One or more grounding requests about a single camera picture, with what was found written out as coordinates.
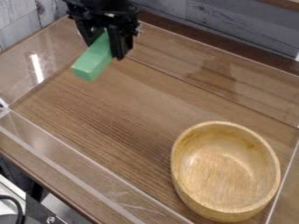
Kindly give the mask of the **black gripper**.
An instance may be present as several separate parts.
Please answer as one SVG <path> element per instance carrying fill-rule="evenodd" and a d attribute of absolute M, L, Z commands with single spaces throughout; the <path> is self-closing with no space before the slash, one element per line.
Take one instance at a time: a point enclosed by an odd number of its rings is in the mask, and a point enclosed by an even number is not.
<path fill-rule="evenodd" d="M 133 48 L 139 9 L 131 0 L 63 0 L 79 34 L 91 46 L 107 29 L 112 57 L 121 60 Z"/>

